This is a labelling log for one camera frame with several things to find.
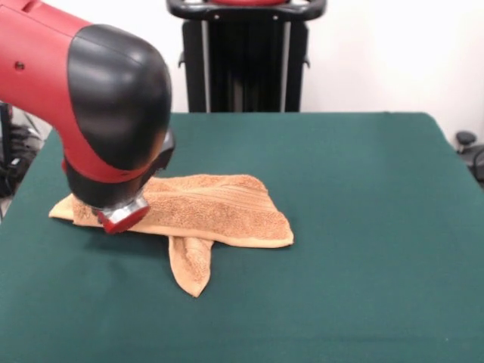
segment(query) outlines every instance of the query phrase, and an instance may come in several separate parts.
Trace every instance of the folded towel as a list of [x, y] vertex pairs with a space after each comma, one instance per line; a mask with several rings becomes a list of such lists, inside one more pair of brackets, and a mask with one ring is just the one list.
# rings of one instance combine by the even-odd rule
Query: folded towel
[[[208, 284], [213, 241], [253, 248], [293, 243], [286, 217], [277, 210], [264, 184], [250, 175], [152, 178], [144, 197], [150, 212], [130, 231], [169, 237], [175, 280], [195, 297]], [[72, 194], [57, 203], [49, 217], [101, 227], [91, 209]]]

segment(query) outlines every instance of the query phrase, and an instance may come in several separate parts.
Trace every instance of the white wall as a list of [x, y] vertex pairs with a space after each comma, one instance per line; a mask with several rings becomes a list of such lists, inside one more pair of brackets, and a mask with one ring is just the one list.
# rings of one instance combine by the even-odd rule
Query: white wall
[[[484, 0], [328, 1], [309, 24], [302, 111], [425, 111], [449, 139], [459, 129], [484, 138]], [[165, 0], [45, 2], [155, 45], [170, 67], [174, 111], [187, 110], [182, 20]]]

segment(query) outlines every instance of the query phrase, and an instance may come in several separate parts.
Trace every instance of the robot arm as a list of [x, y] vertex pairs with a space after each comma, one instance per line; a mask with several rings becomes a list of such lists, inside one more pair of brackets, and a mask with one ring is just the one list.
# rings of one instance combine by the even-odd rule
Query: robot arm
[[0, 38], [0, 100], [58, 132], [69, 187], [105, 231], [131, 228], [149, 208], [144, 184], [175, 148], [159, 52], [36, 0], [0, 0]]

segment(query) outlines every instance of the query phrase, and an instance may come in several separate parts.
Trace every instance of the black metal frame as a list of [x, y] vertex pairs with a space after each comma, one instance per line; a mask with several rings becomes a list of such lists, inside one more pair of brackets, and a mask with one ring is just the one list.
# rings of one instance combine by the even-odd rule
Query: black metal frame
[[269, 7], [168, 0], [182, 27], [190, 112], [299, 112], [308, 29], [326, 0]]

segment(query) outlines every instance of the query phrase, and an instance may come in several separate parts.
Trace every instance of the green felt surface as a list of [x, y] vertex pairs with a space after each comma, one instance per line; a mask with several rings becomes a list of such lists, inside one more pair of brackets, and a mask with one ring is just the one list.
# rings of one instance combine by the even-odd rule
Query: green felt surface
[[199, 299], [163, 237], [48, 219], [48, 140], [0, 226], [1, 363], [484, 361], [484, 199], [424, 114], [174, 115], [167, 175], [248, 173], [296, 243], [217, 244]]

